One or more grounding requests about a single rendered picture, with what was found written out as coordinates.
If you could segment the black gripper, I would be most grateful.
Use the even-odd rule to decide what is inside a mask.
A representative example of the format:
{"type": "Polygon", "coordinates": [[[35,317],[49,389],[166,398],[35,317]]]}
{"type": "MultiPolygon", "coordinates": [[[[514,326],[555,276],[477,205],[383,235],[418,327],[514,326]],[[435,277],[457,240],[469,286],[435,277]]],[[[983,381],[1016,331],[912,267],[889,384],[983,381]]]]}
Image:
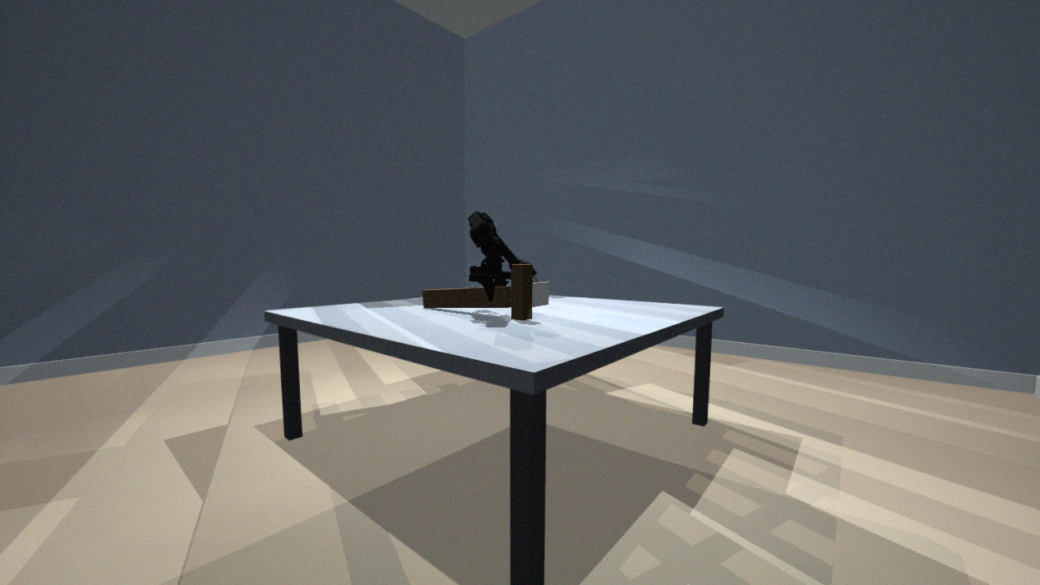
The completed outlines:
{"type": "Polygon", "coordinates": [[[506,286],[510,271],[502,271],[502,263],[505,262],[502,257],[484,257],[483,262],[484,273],[470,273],[469,281],[482,283],[489,302],[492,302],[495,288],[506,286]]]}

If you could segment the brown wooden board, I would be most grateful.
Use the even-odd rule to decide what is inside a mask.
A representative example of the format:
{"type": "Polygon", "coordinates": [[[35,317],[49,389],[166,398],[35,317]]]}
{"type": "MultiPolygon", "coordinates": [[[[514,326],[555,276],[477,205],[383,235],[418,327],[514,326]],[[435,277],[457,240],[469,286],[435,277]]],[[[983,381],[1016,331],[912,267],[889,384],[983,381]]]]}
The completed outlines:
{"type": "Polygon", "coordinates": [[[492,302],[484,288],[421,290],[423,308],[510,308],[510,286],[495,288],[492,302]]]}

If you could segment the dark brown wooden post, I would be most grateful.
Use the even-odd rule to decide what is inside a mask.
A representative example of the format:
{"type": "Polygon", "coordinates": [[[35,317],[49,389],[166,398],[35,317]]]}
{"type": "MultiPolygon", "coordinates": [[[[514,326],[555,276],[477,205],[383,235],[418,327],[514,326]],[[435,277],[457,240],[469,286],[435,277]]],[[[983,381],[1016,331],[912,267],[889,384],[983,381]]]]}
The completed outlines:
{"type": "Polygon", "coordinates": [[[510,319],[532,319],[532,264],[510,264],[510,319]]]}

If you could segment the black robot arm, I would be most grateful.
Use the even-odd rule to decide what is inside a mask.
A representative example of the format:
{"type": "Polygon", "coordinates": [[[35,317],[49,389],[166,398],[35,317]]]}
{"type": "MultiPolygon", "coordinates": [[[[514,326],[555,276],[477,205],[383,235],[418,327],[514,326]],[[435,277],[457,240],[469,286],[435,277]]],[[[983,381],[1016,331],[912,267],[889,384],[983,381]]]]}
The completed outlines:
{"type": "MultiPolygon", "coordinates": [[[[496,227],[489,214],[475,211],[468,218],[470,221],[470,237],[476,247],[482,247],[484,256],[499,257],[504,256],[510,264],[530,264],[524,262],[522,257],[516,257],[510,251],[508,245],[496,234],[496,227]]],[[[470,273],[484,273],[484,262],[482,266],[471,266],[470,273]]]]}

